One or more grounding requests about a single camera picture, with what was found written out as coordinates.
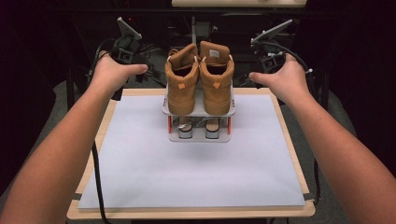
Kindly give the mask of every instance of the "forearm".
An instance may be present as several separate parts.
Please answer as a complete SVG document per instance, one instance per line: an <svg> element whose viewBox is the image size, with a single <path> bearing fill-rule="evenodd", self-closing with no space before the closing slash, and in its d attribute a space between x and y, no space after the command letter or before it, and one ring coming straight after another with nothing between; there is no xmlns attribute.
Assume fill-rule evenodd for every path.
<svg viewBox="0 0 396 224"><path fill-rule="evenodd" d="M382 162L312 97L290 108L349 218L359 223L394 221L396 182Z"/></svg>
<svg viewBox="0 0 396 224"><path fill-rule="evenodd" d="M2 221L64 223L108 99L93 90L81 96L21 169Z"/></svg>

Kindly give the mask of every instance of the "white sheet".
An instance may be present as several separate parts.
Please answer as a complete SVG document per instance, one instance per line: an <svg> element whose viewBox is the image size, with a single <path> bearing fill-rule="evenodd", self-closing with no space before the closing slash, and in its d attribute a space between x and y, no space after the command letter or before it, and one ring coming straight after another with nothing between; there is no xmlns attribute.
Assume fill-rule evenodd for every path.
<svg viewBox="0 0 396 224"><path fill-rule="evenodd" d="M163 96L123 96L99 155L105 207L303 206L270 96L234 99L228 143L180 143ZM94 174L78 208L98 208Z"/></svg>

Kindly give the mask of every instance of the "orange tag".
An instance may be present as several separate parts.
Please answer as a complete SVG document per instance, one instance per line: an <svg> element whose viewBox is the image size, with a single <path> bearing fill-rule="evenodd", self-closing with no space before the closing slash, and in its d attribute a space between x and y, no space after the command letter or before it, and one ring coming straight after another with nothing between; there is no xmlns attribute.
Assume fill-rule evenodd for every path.
<svg viewBox="0 0 396 224"><path fill-rule="evenodd" d="M215 83L213 83L213 87L218 89L220 87L220 84L221 83L219 83L219 82L215 82Z"/></svg>

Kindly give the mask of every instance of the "shoe rack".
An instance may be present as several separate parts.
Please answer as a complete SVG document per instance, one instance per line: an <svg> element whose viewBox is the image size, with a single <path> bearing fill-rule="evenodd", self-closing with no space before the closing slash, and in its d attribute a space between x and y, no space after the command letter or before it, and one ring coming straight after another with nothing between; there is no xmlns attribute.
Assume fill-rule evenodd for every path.
<svg viewBox="0 0 396 224"><path fill-rule="evenodd" d="M168 137L172 142L207 142L207 143L226 143L231 139L231 117L235 113L235 105L233 100L233 88L231 88L231 103L230 110L227 114L220 116L212 116L205 112L204 106L204 90L197 86L195 89L195 105L192 113L189 114L192 120L192 138L180 138L177 121L176 125L174 120L177 120L178 116L169 112L167 91L163 101L163 113L168 117ZM220 118L219 121L219 138L209 139L205 137L206 128L205 122L200 121L204 118Z"/></svg>

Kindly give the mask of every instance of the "shoe label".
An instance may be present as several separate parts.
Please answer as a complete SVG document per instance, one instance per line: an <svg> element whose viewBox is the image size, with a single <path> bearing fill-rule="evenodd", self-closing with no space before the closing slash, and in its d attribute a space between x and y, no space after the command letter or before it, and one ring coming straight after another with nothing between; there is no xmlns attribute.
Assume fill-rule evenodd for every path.
<svg viewBox="0 0 396 224"><path fill-rule="evenodd" d="M220 53L219 53L218 50L213 50L213 49L211 49L211 50L209 51L209 56L210 56L210 57L219 58L219 57L220 57Z"/></svg>

